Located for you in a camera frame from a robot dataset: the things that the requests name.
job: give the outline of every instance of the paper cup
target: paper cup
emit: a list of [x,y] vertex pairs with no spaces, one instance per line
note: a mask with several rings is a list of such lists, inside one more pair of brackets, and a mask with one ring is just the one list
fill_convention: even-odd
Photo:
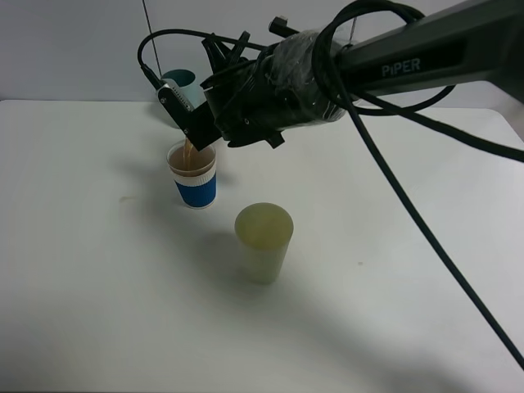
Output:
[[206,99],[204,91],[197,83],[197,77],[190,70],[171,70],[162,75],[162,80],[173,87],[175,84],[180,88],[182,94],[197,108]]
[[192,166],[186,170],[181,141],[167,153],[167,163],[180,196],[193,209],[204,209],[216,198],[216,152],[212,146],[191,152]]
[[240,212],[235,233],[241,244],[245,277],[259,284],[274,282],[293,234],[291,216],[272,203],[256,203]]

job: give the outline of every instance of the cup rim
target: cup rim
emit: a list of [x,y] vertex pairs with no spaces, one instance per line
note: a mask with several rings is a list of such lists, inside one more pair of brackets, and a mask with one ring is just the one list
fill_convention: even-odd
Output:
[[161,78],[172,79],[180,88],[185,88],[193,82],[195,82],[197,76],[193,71],[181,68],[177,70],[167,71],[165,74],[161,76]]
[[[285,217],[285,219],[286,219],[286,221],[287,221],[287,223],[289,225],[289,232],[286,235],[286,239],[283,239],[282,242],[275,243],[272,247],[269,247],[269,248],[267,248],[267,247],[258,247],[258,246],[253,245],[251,242],[247,242],[245,237],[243,236],[243,233],[240,233],[239,232],[239,228],[238,228],[238,226],[240,225],[240,221],[244,219],[243,215],[248,210],[257,209],[257,208],[262,207],[262,206],[271,206],[271,208],[273,210],[278,211],[278,213],[282,217]],[[277,205],[277,204],[271,203],[271,202],[257,202],[257,203],[253,203],[253,204],[251,204],[249,206],[246,206],[244,209],[241,210],[240,213],[238,213],[237,217],[235,218],[234,230],[235,230],[235,234],[236,234],[238,240],[242,244],[244,244],[245,246],[247,246],[247,247],[249,247],[249,248],[251,248],[253,250],[258,250],[258,251],[274,251],[274,250],[281,249],[286,244],[289,244],[289,242],[291,241],[291,238],[293,236],[293,233],[295,232],[295,223],[293,222],[293,218],[291,217],[289,212],[286,209],[284,209],[283,207],[281,207],[280,205]]]
[[185,169],[178,169],[178,168],[174,168],[173,166],[171,166],[171,164],[169,163],[169,158],[173,155],[174,152],[176,152],[180,147],[183,148],[183,145],[185,143],[185,139],[180,141],[180,142],[176,142],[172,147],[169,148],[169,150],[167,151],[167,156],[166,156],[166,161],[167,161],[167,165],[172,169],[172,170],[176,170],[176,172],[178,174],[180,174],[180,176],[184,176],[184,174],[192,174],[194,172],[197,172],[197,171],[201,171],[204,169],[204,172],[202,174],[205,174],[206,172],[208,172],[211,167],[215,164],[216,162],[216,150],[213,146],[209,145],[207,147],[205,147],[205,149],[209,148],[211,149],[211,151],[213,152],[213,160],[211,160],[211,162],[209,164],[206,164],[204,166],[202,166],[201,168],[197,168],[197,169],[192,169],[192,170],[185,170]]

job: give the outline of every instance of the yellowish cup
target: yellowish cup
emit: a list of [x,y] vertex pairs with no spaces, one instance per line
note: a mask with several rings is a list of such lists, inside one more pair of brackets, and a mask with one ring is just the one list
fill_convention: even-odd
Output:
[[293,220],[280,206],[256,203],[240,212],[235,233],[241,244],[242,272],[252,282],[274,282],[286,257]]

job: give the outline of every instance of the black cable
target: black cable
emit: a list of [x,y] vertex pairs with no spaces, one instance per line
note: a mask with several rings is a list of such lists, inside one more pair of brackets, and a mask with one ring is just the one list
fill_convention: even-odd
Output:
[[[438,92],[435,96],[427,99],[426,101],[420,102],[412,106],[406,106],[405,108],[402,108],[402,109],[406,109],[412,112],[418,112],[418,111],[421,111],[422,109],[429,108],[430,106],[434,106],[438,101],[441,101],[444,98],[446,98],[447,96],[449,96],[449,94],[453,92],[454,89],[455,89],[455,86],[447,86],[443,88],[440,92]],[[360,115],[365,115],[365,116],[391,116],[393,115],[391,112],[384,111],[382,109],[361,108],[359,106],[356,106],[355,108],[357,109]]]
[[[383,8],[388,8],[389,11],[393,11],[394,13],[396,13],[399,16],[404,15],[406,12],[406,10],[404,9],[405,6],[402,6],[400,4],[394,4],[392,2],[388,2],[387,0],[369,0],[369,1],[357,0],[357,2],[355,3],[359,3],[363,5],[364,4],[372,5],[376,7],[383,6]],[[411,216],[413,221],[416,223],[421,233],[430,243],[435,253],[438,254],[438,256],[440,257],[440,260],[442,260],[445,267],[453,275],[453,277],[455,278],[457,283],[460,285],[460,287],[464,290],[466,295],[468,295],[468,297],[473,302],[473,304],[476,306],[476,308],[479,310],[479,312],[484,317],[486,322],[491,326],[495,334],[502,341],[504,346],[508,349],[509,353],[517,361],[521,369],[524,370],[524,358],[522,357],[518,348],[513,344],[508,334],[506,334],[506,332],[502,329],[502,327],[497,322],[493,314],[488,310],[484,302],[477,295],[477,293],[473,290],[472,286],[468,283],[466,278],[462,275],[459,268],[457,268],[457,266],[454,264],[452,259],[445,252],[444,248],[438,242],[433,232],[429,229],[429,227],[425,223],[422,216],[418,213],[417,209],[415,208],[415,206],[409,199],[408,195],[406,194],[406,192],[400,185],[399,181],[396,179],[395,175],[393,175],[393,172],[391,171],[389,165],[386,163],[386,160],[384,160],[384,157],[382,156],[381,152],[378,150],[377,145],[371,138],[371,135],[369,134],[368,130],[366,129],[366,126],[364,125],[362,119],[360,118],[359,111],[353,105],[353,102],[350,98],[350,94],[354,92],[352,91],[351,87],[346,89],[344,83],[342,82],[340,73],[332,57],[329,54],[329,51],[332,46],[333,35],[335,34],[335,30],[337,29],[337,27],[347,22],[348,20],[351,20],[357,16],[363,15],[362,12],[363,11],[359,10],[358,7],[352,8],[351,11],[346,10],[343,16],[340,16],[339,14],[339,16],[330,25],[328,25],[317,37],[317,41],[314,45],[313,56],[312,56],[312,67],[313,67],[315,79],[317,80],[317,84],[319,83],[320,80],[322,80],[321,83],[323,83],[325,86],[331,86],[336,89],[335,91],[338,93],[340,97],[339,101],[341,101],[341,103],[343,104],[342,107],[346,109],[348,113],[350,114],[350,117],[353,120],[353,122],[355,123],[355,127],[357,128],[360,134],[360,137],[364,140],[364,143],[366,147],[369,149],[369,152],[371,153],[371,155],[373,156],[373,159],[375,160],[375,162],[377,162],[378,167],[381,169],[387,181],[393,188],[393,191],[395,191],[395,194],[400,199],[404,208],[408,211],[409,215]],[[362,92],[360,92],[360,96],[364,97],[365,99],[372,97],[369,94],[362,94]],[[382,104],[382,100],[381,102],[376,101],[376,103],[377,103],[376,105]],[[408,110],[406,109],[403,110],[405,115],[407,115],[407,111]],[[436,128],[437,128],[437,131],[443,132],[443,129],[441,128],[441,124],[437,125]]]
[[137,54],[137,56],[138,56],[138,64],[142,68],[144,66],[146,66],[144,64],[144,60],[142,59],[142,52],[144,51],[144,47],[146,46],[146,44],[149,41],[151,41],[152,39],[156,38],[156,37],[160,37],[162,35],[171,35],[171,34],[191,35],[193,37],[208,38],[210,40],[221,41],[223,43],[232,43],[232,44],[240,43],[244,47],[250,47],[251,49],[255,49],[257,51],[261,51],[262,49],[264,49],[266,47],[265,45],[259,45],[258,43],[250,43],[250,42],[246,43],[246,42],[240,41],[238,39],[229,38],[229,37],[222,37],[220,35],[204,33],[204,32],[197,31],[197,30],[188,30],[188,29],[164,29],[164,30],[158,30],[155,33],[149,34],[147,37],[145,37],[142,40],[142,42],[140,43],[140,45],[138,46],[138,54]]
[[[144,7],[144,14],[146,14],[146,22],[147,22],[147,28],[149,29],[149,34],[152,34],[153,30],[151,29],[151,22],[149,21],[149,12],[147,12],[146,0],[142,0],[142,5]],[[153,52],[155,53],[155,60],[156,60],[156,66],[158,67],[158,74],[162,76],[162,69],[160,68],[160,61],[158,60],[158,53],[156,52],[155,40],[153,39],[151,43],[153,44]]]
[[353,43],[353,37],[355,36],[355,27],[357,27],[357,18],[353,19],[353,24],[351,25],[350,44]]
[[393,115],[399,115],[404,117],[405,119],[412,120],[415,123],[419,123],[420,125],[437,131],[437,133],[443,133],[448,137],[465,143],[470,147],[474,147],[478,150],[482,150],[487,153],[494,154],[496,156],[509,158],[510,160],[524,162],[524,151],[522,150],[518,150],[513,147],[508,147],[504,145],[499,145],[495,142],[486,141],[485,139],[476,137],[474,135],[471,135],[470,133],[466,133],[461,129],[457,129],[449,124],[441,123],[440,121],[430,119],[429,117],[420,115],[419,113],[406,110],[405,108],[401,108],[400,106],[381,100],[380,98],[374,97],[371,94],[363,92],[361,90],[355,89],[354,91],[352,91],[352,93],[360,98],[363,98],[368,102],[371,102],[373,105],[384,108],[386,111],[389,111]]

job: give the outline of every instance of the translucent plastic cup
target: translucent plastic cup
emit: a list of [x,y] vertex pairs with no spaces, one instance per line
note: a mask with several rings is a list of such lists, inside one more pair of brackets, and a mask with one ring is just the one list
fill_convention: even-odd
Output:
[[293,234],[291,216],[272,203],[256,203],[240,212],[235,233],[241,245],[242,273],[259,284],[274,282]]
[[204,209],[216,198],[216,152],[212,146],[202,151],[191,150],[191,167],[183,159],[184,141],[172,146],[167,153],[167,163],[178,191],[186,205]]

